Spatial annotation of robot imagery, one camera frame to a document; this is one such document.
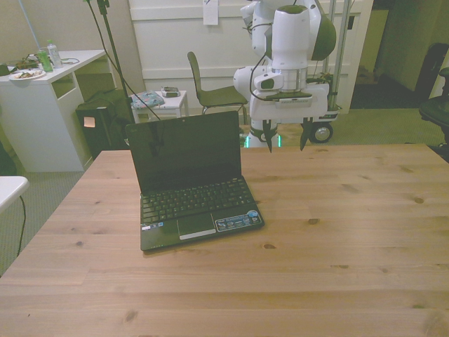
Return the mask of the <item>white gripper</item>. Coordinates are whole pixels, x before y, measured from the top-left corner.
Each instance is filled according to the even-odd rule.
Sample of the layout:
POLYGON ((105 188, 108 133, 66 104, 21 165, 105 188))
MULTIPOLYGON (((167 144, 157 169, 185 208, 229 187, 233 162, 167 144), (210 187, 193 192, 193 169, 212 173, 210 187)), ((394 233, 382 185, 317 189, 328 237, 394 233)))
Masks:
POLYGON ((321 117, 328 109, 328 84, 310 84, 302 91, 255 91, 250 99, 250 117, 263 120, 262 130, 269 151, 279 145, 277 123, 271 119, 302 121, 300 150, 303 151, 313 129, 313 118, 321 117))

